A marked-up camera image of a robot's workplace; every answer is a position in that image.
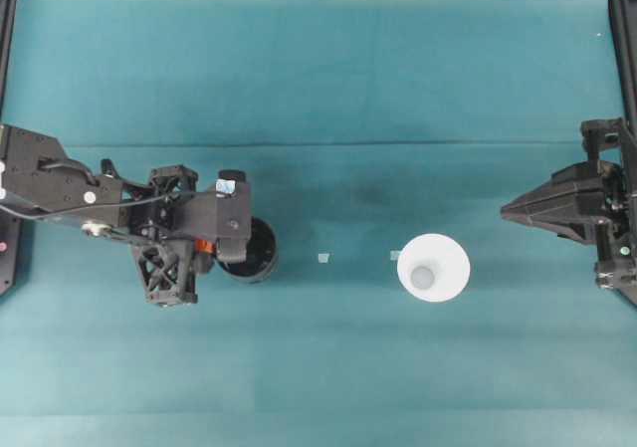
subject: black metal frame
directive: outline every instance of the black metal frame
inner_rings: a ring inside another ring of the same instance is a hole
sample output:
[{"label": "black metal frame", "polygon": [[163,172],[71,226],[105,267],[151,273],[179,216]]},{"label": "black metal frame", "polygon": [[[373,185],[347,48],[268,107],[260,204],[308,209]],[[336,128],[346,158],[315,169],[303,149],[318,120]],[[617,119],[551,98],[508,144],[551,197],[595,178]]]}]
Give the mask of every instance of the black metal frame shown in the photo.
[{"label": "black metal frame", "polygon": [[[7,83],[16,2],[17,0],[0,0],[0,117]],[[21,232],[22,220],[0,213],[0,296],[15,283]]]},{"label": "black metal frame", "polygon": [[608,0],[608,14],[624,111],[634,133],[637,127],[637,0]]}]

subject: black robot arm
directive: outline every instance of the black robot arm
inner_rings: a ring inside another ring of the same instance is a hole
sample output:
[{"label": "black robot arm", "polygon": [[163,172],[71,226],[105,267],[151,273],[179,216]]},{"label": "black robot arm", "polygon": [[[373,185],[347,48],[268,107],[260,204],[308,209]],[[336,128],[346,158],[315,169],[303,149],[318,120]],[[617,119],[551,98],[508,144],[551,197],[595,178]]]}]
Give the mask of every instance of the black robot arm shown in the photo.
[{"label": "black robot arm", "polygon": [[[22,220],[46,220],[129,244],[153,304],[196,303],[195,278],[215,261],[251,282],[275,265],[274,234],[252,217],[246,174],[220,171],[206,191],[196,190],[197,179],[195,171],[172,165],[152,169],[146,183],[132,182],[109,159],[102,160],[102,173],[93,174],[68,158],[55,138],[0,125],[0,221],[7,236]],[[12,236],[11,246],[8,238],[0,240],[0,273],[13,269]]]},{"label": "black robot arm", "polygon": [[[595,245],[597,285],[637,304],[637,142],[623,118],[585,121],[581,134],[587,160],[505,205],[502,217]],[[600,159],[612,148],[620,164]]]}]

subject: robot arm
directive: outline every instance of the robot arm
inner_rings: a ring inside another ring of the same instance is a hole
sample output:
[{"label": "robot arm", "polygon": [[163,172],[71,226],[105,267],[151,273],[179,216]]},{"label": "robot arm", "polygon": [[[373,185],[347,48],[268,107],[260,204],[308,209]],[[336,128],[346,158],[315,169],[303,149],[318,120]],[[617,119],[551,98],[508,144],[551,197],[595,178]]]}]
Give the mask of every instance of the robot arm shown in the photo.
[{"label": "robot arm", "polygon": [[55,138],[0,125],[0,209],[11,220],[46,220],[131,246],[146,300],[197,302],[195,278],[215,261],[235,278],[261,281],[276,262],[270,227],[253,218],[245,173],[219,172],[196,191],[183,166],[154,168],[146,183],[119,176],[109,159],[94,175]]}]

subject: bolt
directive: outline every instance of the bolt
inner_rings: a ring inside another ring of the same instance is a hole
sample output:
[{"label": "bolt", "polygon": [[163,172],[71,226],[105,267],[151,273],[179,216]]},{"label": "bolt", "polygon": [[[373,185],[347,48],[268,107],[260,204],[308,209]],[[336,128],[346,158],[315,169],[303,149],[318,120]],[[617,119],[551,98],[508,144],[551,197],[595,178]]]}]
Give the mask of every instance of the bolt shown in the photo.
[{"label": "bolt", "polygon": [[98,198],[92,191],[87,191],[84,194],[84,201],[88,203],[89,205],[93,205],[97,200]]}]

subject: black wire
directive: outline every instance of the black wire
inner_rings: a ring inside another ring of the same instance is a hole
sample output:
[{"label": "black wire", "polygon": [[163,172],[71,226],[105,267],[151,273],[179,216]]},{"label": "black wire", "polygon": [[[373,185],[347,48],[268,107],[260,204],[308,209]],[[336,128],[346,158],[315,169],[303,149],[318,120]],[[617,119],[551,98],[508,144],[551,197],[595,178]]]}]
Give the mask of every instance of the black wire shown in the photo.
[{"label": "black wire", "polygon": [[0,210],[9,213],[12,216],[17,216],[18,218],[22,218],[23,220],[38,221],[38,220],[46,220],[47,218],[53,218],[57,216],[65,216],[72,213],[77,213],[79,211],[94,210],[96,208],[127,208],[129,206],[145,205],[147,203],[163,200],[165,198],[170,198],[171,196],[175,196],[175,195],[176,196],[223,195],[224,198],[230,197],[228,193],[223,193],[223,192],[214,191],[214,190],[213,191],[175,191],[172,193],[165,193],[163,195],[143,198],[141,200],[128,200],[128,201],[121,201],[119,203],[94,203],[93,205],[75,206],[73,208],[66,208],[64,210],[58,210],[58,211],[50,211],[50,212],[36,214],[36,215],[23,213],[2,204],[0,204]]},{"label": "black wire", "polygon": [[55,168],[68,168],[70,170],[79,171],[87,178],[89,185],[98,186],[98,181],[91,173],[91,170],[81,163],[80,161],[73,160],[71,158],[65,158],[64,160],[51,160],[43,163],[40,168],[44,170],[52,170]]}]

